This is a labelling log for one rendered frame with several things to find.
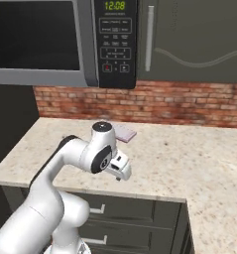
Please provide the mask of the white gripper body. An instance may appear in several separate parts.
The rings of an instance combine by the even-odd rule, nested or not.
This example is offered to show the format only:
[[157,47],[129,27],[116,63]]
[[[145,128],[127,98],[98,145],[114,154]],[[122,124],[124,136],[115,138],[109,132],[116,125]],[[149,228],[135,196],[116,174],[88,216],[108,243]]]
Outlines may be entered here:
[[132,174],[129,162],[113,162],[107,167],[107,172],[123,181],[128,181]]

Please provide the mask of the dark green drawer front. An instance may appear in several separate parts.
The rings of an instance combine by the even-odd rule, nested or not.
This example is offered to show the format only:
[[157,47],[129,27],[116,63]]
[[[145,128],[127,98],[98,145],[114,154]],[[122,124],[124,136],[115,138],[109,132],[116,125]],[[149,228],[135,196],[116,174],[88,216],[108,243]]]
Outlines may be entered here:
[[84,226],[82,238],[106,240],[105,244],[89,243],[92,254],[170,254],[173,232],[143,227]]
[[90,219],[173,229],[178,217],[178,202],[79,192],[75,195],[85,199],[91,208],[105,204],[104,213],[90,213]]

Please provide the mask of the dark fridge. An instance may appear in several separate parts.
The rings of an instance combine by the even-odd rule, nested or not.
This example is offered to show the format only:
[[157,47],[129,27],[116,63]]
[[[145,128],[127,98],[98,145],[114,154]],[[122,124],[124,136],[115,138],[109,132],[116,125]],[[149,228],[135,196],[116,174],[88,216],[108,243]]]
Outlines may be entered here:
[[31,86],[0,85],[0,163],[38,119]]

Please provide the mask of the pale purple sponge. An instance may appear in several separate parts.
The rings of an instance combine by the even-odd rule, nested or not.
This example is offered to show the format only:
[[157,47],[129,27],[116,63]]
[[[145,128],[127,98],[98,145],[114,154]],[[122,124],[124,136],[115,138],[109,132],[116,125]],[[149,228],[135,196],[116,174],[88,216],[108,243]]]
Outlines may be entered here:
[[128,143],[137,135],[136,131],[129,129],[124,125],[113,123],[112,126],[115,130],[115,137],[124,143]]

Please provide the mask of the grey microwave oven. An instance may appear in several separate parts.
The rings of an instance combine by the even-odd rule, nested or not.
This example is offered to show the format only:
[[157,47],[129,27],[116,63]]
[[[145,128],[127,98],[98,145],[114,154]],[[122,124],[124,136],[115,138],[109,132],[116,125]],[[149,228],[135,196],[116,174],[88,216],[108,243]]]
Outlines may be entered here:
[[137,0],[92,0],[100,88],[136,85]]

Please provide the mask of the dark green cupboard door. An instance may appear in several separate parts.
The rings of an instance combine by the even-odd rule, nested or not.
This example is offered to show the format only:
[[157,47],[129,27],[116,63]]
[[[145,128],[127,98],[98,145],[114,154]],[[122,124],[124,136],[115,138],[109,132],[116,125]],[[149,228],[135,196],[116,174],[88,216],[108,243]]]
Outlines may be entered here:
[[[151,5],[152,60],[145,71]],[[138,42],[140,79],[237,83],[237,0],[140,0]]]

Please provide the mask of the grey microwave door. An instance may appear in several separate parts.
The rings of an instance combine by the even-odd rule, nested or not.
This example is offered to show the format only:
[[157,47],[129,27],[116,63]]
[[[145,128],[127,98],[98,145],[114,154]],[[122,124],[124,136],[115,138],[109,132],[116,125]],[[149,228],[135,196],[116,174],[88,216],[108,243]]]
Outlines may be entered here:
[[92,0],[0,0],[0,84],[99,85]]

